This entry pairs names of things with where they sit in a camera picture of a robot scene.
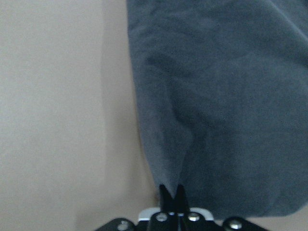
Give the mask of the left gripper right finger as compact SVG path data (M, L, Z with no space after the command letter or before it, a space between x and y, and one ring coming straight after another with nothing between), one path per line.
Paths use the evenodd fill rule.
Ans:
M174 198L175 211L177 214L187 214L190 211L184 186L179 184Z

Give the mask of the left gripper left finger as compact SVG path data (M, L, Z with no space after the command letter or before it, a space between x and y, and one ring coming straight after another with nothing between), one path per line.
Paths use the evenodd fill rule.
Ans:
M164 184L159 185L159 206L161 212L175 214L173 198Z

